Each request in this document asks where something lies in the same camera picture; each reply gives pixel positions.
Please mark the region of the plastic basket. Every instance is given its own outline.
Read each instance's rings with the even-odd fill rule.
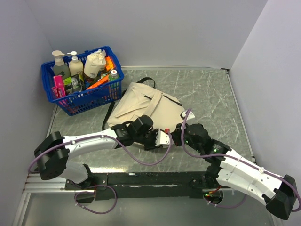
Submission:
[[[121,70],[121,66],[117,57],[109,46],[104,46],[93,50],[86,50],[85,53],[78,54],[77,57],[85,65],[87,56],[99,49],[105,50],[107,54],[106,57],[109,56],[111,58],[114,64],[114,69],[116,69],[119,74],[119,78],[102,84],[96,88],[82,92],[76,92],[62,98],[57,98],[51,89],[55,85],[53,80],[53,66],[55,62],[51,61],[42,64],[43,86],[47,93],[48,101],[59,105],[60,108],[62,108],[70,116],[102,106],[122,97],[121,81],[124,79],[124,74]],[[63,59],[66,64],[69,64],[71,58],[71,56],[65,56]]]

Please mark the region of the beige bag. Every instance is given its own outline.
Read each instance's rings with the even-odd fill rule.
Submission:
[[[126,121],[135,121],[142,115],[151,117],[155,129],[173,132],[184,111],[179,100],[148,85],[132,82],[108,119],[110,127]]]

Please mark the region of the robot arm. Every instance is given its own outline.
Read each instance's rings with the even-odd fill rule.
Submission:
[[[59,132],[52,133],[34,151],[39,158],[37,165],[40,176],[43,180],[63,177],[85,188],[93,184],[93,174],[89,167],[68,160],[97,150],[119,148],[116,140],[124,146],[137,142],[144,145],[145,150],[150,150],[171,142],[181,146],[183,138],[185,144],[200,153],[200,156],[194,157],[206,157],[205,160],[211,163],[206,175],[215,184],[239,190],[266,205],[268,211],[275,216],[288,219],[296,201],[296,194],[287,183],[296,189],[294,178],[289,175],[283,178],[258,167],[222,142],[211,139],[201,124],[186,125],[184,130],[184,125],[178,124],[171,134],[172,140],[163,131],[153,129],[152,125],[151,118],[142,116],[134,122],[116,125],[93,134],[62,137]],[[60,147],[43,154],[55,146]]]

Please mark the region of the marble table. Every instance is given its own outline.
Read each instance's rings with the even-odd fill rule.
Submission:
[[[122,82],[126,89],[131,82],[143,77],[156,81],[157,89],[177,97],[185,109],[192,108],[196,118],[190,123],[201,123],[209,135],[231,146],[248,160],[252,160],[243,124],[237,109],[226,70],[218,69],[149,69],[123,70]],[[101,131],[109,105],[68,116],[57,109],[51,131],[60,131],[62,136],[83,135]],[[141,146],[129,147],[131,153],[145,162],[160,159],[166,149],[145,151]],[[156,166],[144,166],[122,149],[100,150],[78,156],[72,161],[87,164],[92,172],[184,172],[206,171],[209,164],[188,156],[181,147],[173,147],[169,155]]]

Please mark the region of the white wall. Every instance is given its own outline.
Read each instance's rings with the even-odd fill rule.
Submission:
[[[25,0],[64,52],[109,45],[123,66],[231,68],[266,0]]]
[[[0,225],[8,226],[54,107],[40,74],[52,49],[23,0],[1,2],[0,33]]]
[[[269,0],[230,70],[257,162],[277,174],[293,176],[299,191],[300,12],[299,0]],[[292,213],[286,225],[300,222],[301,214]]]

